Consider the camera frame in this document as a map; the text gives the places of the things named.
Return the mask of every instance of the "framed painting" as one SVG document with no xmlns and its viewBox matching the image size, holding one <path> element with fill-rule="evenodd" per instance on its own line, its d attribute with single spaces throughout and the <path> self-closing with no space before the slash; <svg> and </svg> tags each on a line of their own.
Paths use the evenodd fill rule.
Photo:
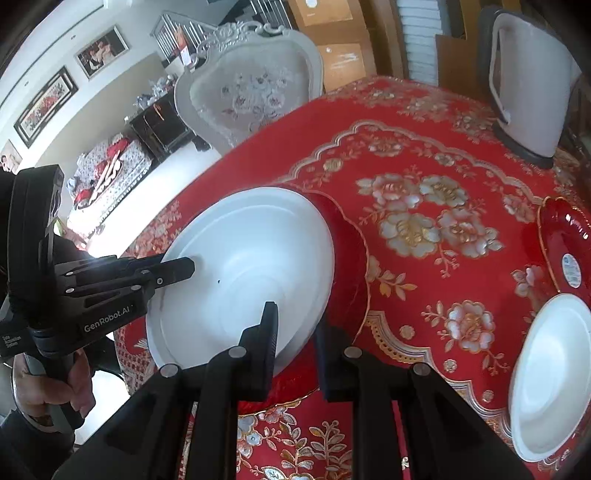
<svg viewBox="0 0 591 480">
<path fill-rule="evenodd" d="M 4 171 L 16 173 L 21 162 L 22 157 L 17 152 L 17 149 L 14 148 L 10 140 L 7 140 L 6 145 L 0 151 L 0 166 Z"/>
<path fill-rule="evenodd" d="M 117 27 L 112 27 L 78 52 L 76 60 L 91 78 L 128 50 Z"/>
<path fill-rule="evenodd" d="M 15 130 L 27 148 L 33 144 L 49 120 L 77 91 L 78 87 L 66 67 L 62 67 L 35 95 L 14 124 Z"/>
</svg>

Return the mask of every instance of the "white bowl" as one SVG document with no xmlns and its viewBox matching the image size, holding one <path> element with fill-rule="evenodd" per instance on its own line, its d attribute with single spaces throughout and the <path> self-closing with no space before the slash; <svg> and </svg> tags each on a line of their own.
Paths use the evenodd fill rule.
<svg viewBox="0 0 591 480">
<path fill-rule="evenodd" d="M 591 312 L 570 293 L 536 315 L 509 389 L 517 455 L 538 462 L 573 434 L 591 400 Z"/>
<path fill-rule="evenodd" d="M 161 288 L 148 305 L 150 353 L 161 367 L 209 362 L 258 325 L 266 301 L 279 309 L 274 373 L 299 353 L 322 316 L 335 270 L 328 226 L 306 198 L 264 187 L 205 210 L 163 261 L 190 257 L 192 278 Z"/>
</svg>

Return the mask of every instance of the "white wall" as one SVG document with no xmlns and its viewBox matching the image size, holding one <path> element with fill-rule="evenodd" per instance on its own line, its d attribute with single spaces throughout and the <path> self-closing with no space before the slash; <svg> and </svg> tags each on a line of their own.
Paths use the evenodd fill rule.
<svg viewBox="0 0 591 480">
<path fill-rule="evenodd" d="M 74 175 L 76 160 L 102 140 L 108 140 L 125 128 L 124 118 L 135 113 L 133 102 L 137 95 L 149 92 L 149 80 L 155 81 L 164 75 L 160 58 L 149 55 L 110 82 L 79 110 L 61 129 L 49 147 L 43 152 L 38 166 L 58 164 L 66 179 Z M 61 191 L 58 215 L 66 220 L 72 199 L 66 188 Z"/>
<path fill-rule="evenodd" d="M 11 140 L 23 158 L 21 168 L 35 166 L 59 132 L 85 104 L 123 72 L 158 50 L 157 42 L 149 35 L 164 10 L 218 24 L 235 0 L 222 0 L 211 5 L 206 0 L 146 0 L 132 7 L 101 8 L 72 28 L 81 18 L 101 6 L 102 2 L 103 0 L 64 0 L 31 33 L 0 79 L 1 102 L 31 62 L 67 31 L 18 82 L 0 109 L 0 148 L 7 140 Z M 76 63 L 75 55 L 115 24 L 128 44 L 129 51 L 88 80 Z M 14 123 L 35 94 L 64 65 L 79 91 L 53 116 L 31 148 L 27 148 L 15 131 Z"/>
</svg>

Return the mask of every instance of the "sofa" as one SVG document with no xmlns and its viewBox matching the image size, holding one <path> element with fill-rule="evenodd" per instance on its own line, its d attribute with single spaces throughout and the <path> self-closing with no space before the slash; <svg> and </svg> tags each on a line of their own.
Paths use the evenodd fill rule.
<svg viewBox="0 0 591 480">
<path fill-rule="evenodd" d="M 149 172 L 152 158 L 137 139 L 129 139 L 127 146 L 120 150 L 115 158 L 121 162 L 114 179 L 104 187 L 100 194 L 95 194 L 88 205 L 88 196 L 98 183 L 98 169 L 104 168 L 112 158 L 108 152 L 112 145 L 120 145 L 125 137 L 117 134 L 109 140 L 98 143 L 90 152 L 82 154 L 77 161 L 74 176 L 67 181 L 67 188 L 74 201 L 74 207 L 67 220 L 67 227 L 83 239 L 88 240 L 114 208 Z M 79 199 L 86 194 L 85 202 Z"/>
</svg>

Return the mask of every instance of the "red cushion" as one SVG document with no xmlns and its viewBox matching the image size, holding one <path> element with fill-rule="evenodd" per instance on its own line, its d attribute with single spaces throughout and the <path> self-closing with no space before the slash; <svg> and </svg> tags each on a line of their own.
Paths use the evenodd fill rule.
<svg viewBox="0 0 591 480">
<path fill-rule="evenodd" d="M 86 189 L 81 190 L 78 195 L 76 195 L 76 200 L 74 200 L 74 205 L 78 205 L 82 200 L 88 200 L 92 196 L 93 189 Z"/>
<path fill-rule="evenodd" d="M 103 160 L 95 167 L 95 180 L 99 180 L 100 176 L 103 174 L 103 170 L 107 168 L 109 164 L 109 160 Z"/>
<path fill-rule="evenodd" d="M 107 158 L 113 158 L 115 155 L 117 155 L 119 150 L 123 152 L 123 150 L 125 150 L 130 143 L 131 142 L 129 141 L 129 138 L 123 137 L 118 142 L 112 144 L 109 148 L 107 148 Z"/>
</svg>

